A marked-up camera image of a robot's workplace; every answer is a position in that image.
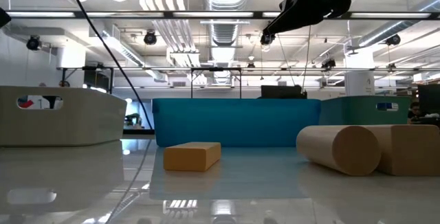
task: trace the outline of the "ductwork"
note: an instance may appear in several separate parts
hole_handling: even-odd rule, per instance
[[[212,11],[238,11],[244,9],[246,0],[205,0],[206,8]],[[211,24],[210,40],[212,59],[218,63],[229,63],[235,55],[235,48],[239,35],[239,25]],[[216,83],[228,83],[230,73],[215,72]]]
[[[438,12],[440,10],[440,0],[425,0],[415,7],[411,8],[410,11],[415,12]],[[387,38],[401,32],[408,27],[417,24],[420,21],[390,21],[387,24],[377,28],[370,34],[363,36],[358,44],[361,47],[372,46],[376,43],[382,42]]]

